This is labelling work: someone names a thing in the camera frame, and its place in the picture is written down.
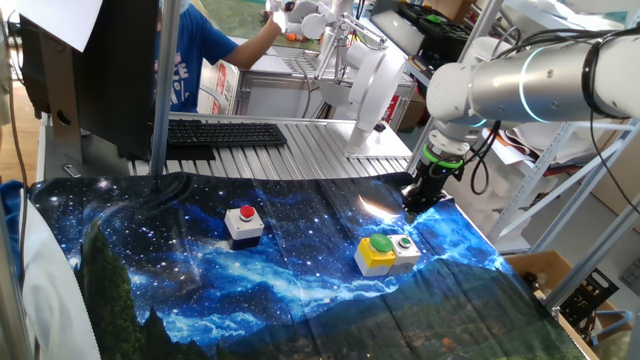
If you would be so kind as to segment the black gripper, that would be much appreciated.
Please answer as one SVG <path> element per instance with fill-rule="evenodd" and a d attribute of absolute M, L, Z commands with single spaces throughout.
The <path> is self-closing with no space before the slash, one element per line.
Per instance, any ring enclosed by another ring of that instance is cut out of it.
<path fill-rule="evenodd" d="M 405 218 L 415 219 L 442 200 L 442 189 L 453 171 L 448 163 L 419 162 L 414 180 L 402 190 Z"/>

